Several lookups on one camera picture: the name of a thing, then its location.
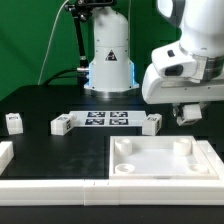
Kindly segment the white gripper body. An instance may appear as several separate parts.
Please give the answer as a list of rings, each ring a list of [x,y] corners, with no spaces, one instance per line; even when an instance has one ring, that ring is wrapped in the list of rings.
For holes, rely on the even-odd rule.
[[[146,103],[224,100],[224,56],[194,55],[176,41],[155,49],[151,58],[142,84]]]

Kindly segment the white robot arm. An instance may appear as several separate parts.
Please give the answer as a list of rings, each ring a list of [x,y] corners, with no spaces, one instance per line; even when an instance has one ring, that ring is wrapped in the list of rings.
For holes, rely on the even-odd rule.
[[[84,89],[112,98],[140,88],[146,103],[171,103],[177,123],[191,124],[209,102],[224,100],[224,0],[156,0],[156,6],[181,37],[152,51],[142,84],[128,56],[127,20],[109,6],[93,9],[95,56]]]

